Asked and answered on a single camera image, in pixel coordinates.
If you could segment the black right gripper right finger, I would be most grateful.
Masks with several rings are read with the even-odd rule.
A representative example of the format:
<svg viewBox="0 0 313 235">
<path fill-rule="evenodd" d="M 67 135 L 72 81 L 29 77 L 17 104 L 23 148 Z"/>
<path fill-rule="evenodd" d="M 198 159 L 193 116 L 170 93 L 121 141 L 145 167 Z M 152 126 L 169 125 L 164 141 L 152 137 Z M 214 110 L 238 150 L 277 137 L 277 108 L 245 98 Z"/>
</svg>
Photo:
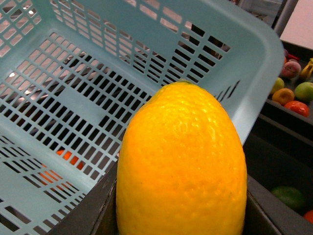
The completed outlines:
<svg viewBox="0 0 313 235">
<path fill-rule="evenodd" d="M 247 180 L 245 235 L 311 235 L 313 225 L 251 176 Z"/>
</svg>

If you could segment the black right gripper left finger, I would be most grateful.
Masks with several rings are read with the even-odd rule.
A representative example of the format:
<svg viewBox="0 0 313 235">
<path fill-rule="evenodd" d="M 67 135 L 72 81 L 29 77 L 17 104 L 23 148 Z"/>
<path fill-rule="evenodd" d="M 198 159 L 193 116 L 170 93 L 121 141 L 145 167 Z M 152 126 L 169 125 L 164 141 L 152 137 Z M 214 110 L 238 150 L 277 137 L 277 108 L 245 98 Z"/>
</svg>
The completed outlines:
<svg viewBox="0 0 313 235">
<path fill-rule="evenodd" d="M 117 163 L 49 235 L 116 235 Z"/>
</svg>

